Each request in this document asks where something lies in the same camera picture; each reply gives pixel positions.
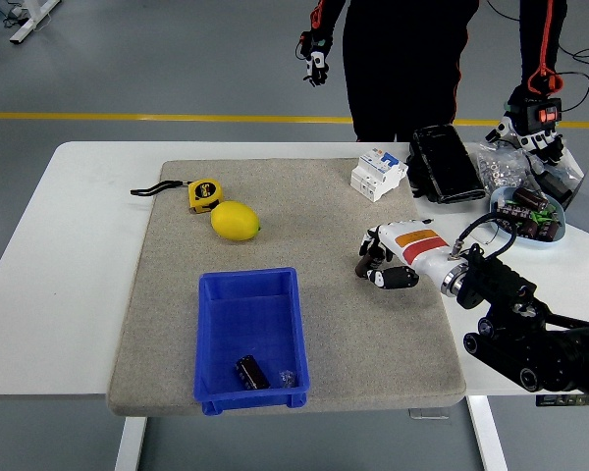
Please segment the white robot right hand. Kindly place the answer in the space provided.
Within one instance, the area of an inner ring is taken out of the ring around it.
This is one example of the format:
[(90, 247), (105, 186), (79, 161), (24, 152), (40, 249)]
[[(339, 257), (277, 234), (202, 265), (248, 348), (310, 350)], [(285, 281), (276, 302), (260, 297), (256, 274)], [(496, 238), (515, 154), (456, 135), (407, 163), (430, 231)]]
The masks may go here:
[(367, 230), (354, 271), (382, 289), (412, 288), (422, 276), (456, 296), (468, 264), (432, 229), (429, 220), (393, 222)]

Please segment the person's right hand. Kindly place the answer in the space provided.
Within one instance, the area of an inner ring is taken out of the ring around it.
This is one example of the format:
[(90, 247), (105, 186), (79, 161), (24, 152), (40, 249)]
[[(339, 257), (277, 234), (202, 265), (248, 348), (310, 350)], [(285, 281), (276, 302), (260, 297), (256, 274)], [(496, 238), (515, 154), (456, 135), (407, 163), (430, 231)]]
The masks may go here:
[(323, 85), (329, 72), (326, 58), (330, 52), (333, 39), (312, 30), (304, 31), (295, 48), (295, 56), (305, 61), (306, 73), (304, 80), (313, 87)]

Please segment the person's left hand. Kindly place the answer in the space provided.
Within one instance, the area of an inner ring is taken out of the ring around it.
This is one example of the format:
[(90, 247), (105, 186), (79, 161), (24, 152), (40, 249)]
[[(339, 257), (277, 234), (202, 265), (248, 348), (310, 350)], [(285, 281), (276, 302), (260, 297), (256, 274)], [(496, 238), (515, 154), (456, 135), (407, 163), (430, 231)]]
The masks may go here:
[(562, 101), (550, 98), (507, 105), (500, 122), (486, 135), (489, 143), (507, 141), (515, 148), (537, 156), (543, 163), (557, 165), (564, 144), (556, 127), (562, 118)]

